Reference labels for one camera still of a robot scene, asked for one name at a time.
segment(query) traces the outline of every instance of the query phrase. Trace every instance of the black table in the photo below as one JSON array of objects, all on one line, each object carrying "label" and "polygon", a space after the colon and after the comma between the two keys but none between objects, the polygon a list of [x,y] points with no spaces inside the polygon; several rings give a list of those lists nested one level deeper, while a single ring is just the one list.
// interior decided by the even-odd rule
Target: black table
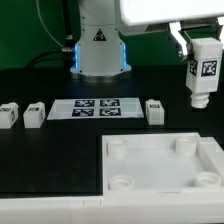
[{"label": "black table", "polygon": [[[198,132],[224,145],[224,88],[212,93],[208,108],[191,107],[186,66],[137,67],[112,84],[71,80],[62,69],[9,69],[0,72],[0,105],[16,102],[19,119],[0,130],[0,198],[102,195],[102,135]],[[164,126],[144,119],[47,121],[25,129],[30,103],[44,102],[47,115],[55,99],[138,97],[160,100]]]}]

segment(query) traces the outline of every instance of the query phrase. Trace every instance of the warning label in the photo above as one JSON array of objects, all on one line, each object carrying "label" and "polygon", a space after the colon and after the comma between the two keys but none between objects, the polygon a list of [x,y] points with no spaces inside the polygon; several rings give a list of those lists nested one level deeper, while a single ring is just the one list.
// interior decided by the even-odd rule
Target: warning label
[{"label": "warning label", "polygon": [[101,29],[98,30],[96,36],[94,37],[93,41],[107,41],[106,37],[103,34]]}]

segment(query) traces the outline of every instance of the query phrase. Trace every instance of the marker sheet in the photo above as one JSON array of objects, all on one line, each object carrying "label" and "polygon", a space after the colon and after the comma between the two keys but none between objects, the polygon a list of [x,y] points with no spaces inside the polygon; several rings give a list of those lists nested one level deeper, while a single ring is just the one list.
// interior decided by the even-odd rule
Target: marker sheet
[{"label": "marker sheet", "polygon": [[55,100],[48,120],[143,118],[138,98]]}]

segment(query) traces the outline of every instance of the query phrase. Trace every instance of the small white cube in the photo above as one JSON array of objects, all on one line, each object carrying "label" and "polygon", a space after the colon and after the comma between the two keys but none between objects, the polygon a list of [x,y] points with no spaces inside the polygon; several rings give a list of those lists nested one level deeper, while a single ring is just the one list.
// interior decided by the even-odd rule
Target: small white cube
[{"label": "small white cube", "polygon": [[9,129],[18,119],[16,103],[2,104],[0,107],[0,129]]},{"label": "small white cube", "polygon": [[45,105],[30,104],[23,114],[25,128],[40,128],[45,118]]},{"label": "small white cube", "polygon": [[160,101],[146,101],[145,111],[149,125],[164,125],[165,111]]}]

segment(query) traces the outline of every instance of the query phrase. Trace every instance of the white panel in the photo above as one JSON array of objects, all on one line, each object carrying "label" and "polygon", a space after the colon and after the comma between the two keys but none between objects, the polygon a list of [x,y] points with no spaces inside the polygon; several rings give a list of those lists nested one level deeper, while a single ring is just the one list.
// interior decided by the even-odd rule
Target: white panel
[{"label": "white panel", "polygon": [[117,0],[129,25],[159,24],[224,15],[222,0]]}]

